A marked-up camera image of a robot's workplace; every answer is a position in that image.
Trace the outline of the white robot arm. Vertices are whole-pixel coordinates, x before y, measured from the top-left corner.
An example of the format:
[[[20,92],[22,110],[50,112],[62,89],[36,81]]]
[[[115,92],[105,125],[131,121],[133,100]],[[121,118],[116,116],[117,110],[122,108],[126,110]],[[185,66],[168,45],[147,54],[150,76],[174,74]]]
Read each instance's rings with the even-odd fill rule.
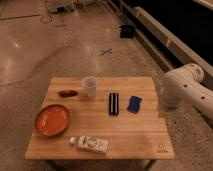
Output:
[[[195,63],[166,72],[160,90],[162,104],[177,108],[182,101],[187,101],[213,121],[213,90],[201,84],[203,79],[204,71]]]

